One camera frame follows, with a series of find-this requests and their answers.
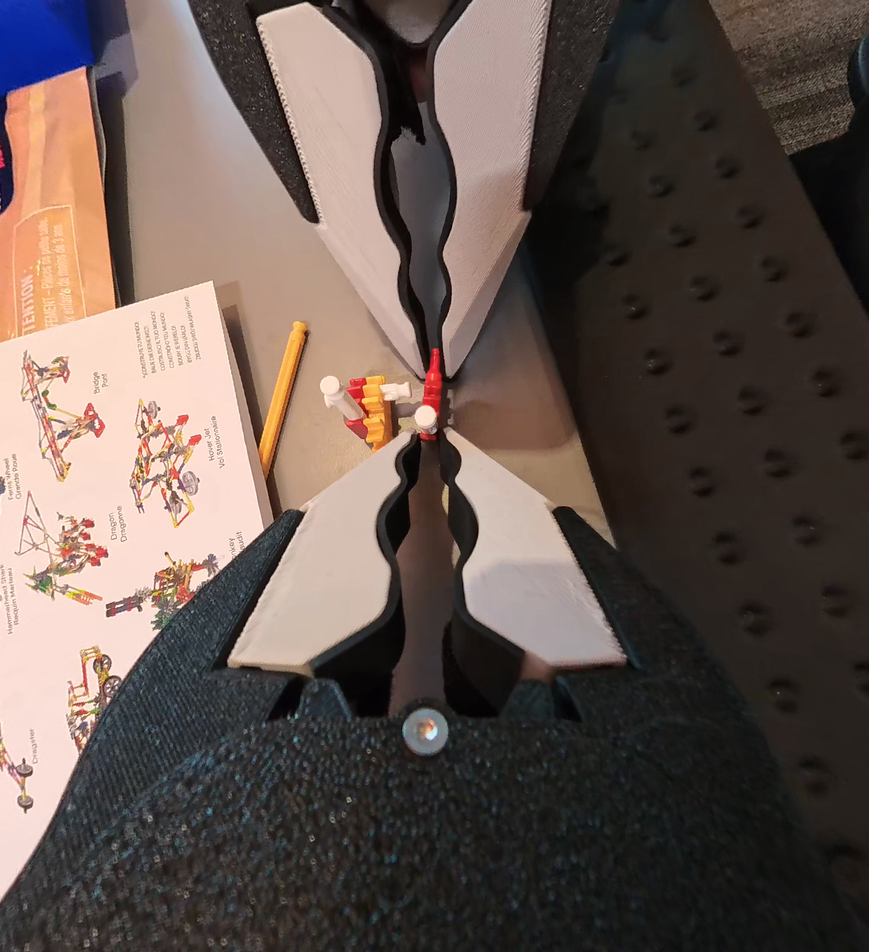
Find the yellow toy rod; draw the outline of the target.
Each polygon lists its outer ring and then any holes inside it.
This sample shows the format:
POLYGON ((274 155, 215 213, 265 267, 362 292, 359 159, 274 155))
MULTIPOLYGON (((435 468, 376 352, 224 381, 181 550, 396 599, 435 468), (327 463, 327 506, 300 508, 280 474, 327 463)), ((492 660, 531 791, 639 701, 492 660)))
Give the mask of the yellow toy rod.
POLYGON ((276 447, 282 432, 285 415, 298 375, 298 366, 307 340, 309 328, 299 321, 293 323, 281 364, 276 376, 272 399, 258 442, 262 474, 268 478, 274 462, 276 447))

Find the white printed instruction booklet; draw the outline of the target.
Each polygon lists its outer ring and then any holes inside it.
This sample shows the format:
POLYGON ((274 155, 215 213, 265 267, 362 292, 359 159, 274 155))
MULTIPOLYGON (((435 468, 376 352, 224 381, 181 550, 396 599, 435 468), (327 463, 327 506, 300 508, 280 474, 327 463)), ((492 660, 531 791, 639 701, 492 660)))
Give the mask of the white printed instruction booklet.
POLYGON ((0 854, 271 519, 214 286, 0 344, 0 854))

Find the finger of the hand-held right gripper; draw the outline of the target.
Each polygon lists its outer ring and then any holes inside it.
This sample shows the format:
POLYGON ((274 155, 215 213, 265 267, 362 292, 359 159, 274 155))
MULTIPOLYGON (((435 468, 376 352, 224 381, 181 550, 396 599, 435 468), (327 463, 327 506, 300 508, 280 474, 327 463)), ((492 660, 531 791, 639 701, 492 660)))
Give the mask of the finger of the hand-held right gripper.
POLYGON ((438 151, 426 4, 256 4, 317 231, 417 376, 435 346, 438 151))
POLYGON ((550 1, 459 2, 429 54, 450 200, 439 241, 447 376, 471 352, 531 218, 524 207, 550 1))

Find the orange printed toy box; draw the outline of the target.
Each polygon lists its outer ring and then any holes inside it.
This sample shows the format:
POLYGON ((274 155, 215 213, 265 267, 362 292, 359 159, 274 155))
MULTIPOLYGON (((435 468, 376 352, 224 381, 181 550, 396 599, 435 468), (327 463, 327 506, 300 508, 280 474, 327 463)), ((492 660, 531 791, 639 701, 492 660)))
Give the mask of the orange printed toy box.
POLYGON ((117 306, 89 79, 0 97, 0 343, 117 306))

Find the red yellow connector assembly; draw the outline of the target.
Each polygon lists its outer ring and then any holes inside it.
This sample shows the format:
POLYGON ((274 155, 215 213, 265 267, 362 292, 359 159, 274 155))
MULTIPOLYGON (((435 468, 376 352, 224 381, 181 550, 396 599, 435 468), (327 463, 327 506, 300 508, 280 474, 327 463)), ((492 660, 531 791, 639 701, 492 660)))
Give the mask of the red yellow connector assembly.
POLYGON ((365 442, 376 453, 393 440, 393 401, 382 394, 365 395, 361 404, 365 411, 361 421, 366 430, 365 442))

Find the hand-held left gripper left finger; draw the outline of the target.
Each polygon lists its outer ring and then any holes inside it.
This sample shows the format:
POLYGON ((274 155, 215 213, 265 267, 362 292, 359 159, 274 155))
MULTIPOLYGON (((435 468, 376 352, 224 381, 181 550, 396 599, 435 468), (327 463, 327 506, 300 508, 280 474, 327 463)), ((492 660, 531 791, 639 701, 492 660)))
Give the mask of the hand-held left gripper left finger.
POLYGON ((405 432, 303 506, 229 667, 394 668, 404 644, 395 555, 419 460, 419 437, 405 432))

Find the blue plastic bin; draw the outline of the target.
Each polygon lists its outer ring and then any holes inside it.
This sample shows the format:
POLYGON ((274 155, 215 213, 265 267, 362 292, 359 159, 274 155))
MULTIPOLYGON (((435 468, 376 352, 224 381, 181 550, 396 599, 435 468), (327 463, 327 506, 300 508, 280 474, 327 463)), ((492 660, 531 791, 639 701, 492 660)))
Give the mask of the blue plastic bin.
POLYGON ((87 6, 0 1, 0 97, 93 62, 87 6))

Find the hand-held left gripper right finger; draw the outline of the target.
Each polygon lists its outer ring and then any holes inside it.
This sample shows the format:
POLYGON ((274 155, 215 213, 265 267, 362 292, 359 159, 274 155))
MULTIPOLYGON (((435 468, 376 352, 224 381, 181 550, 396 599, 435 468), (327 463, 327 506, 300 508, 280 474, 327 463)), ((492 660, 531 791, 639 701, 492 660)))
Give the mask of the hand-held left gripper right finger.
POLYGON ((624 664, 553 504, 454 430, 439 448, 461 619, 548 667, 624 664))

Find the black dotted mat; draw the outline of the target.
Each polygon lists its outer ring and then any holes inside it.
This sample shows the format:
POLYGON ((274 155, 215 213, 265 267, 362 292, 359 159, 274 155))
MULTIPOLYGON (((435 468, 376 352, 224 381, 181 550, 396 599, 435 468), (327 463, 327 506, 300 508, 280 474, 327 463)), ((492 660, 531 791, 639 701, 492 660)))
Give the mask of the black dotted mat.
POLYGON ((869 319, 708 2, 621 2, 529 229, 620 551, 869 924, 869 319))

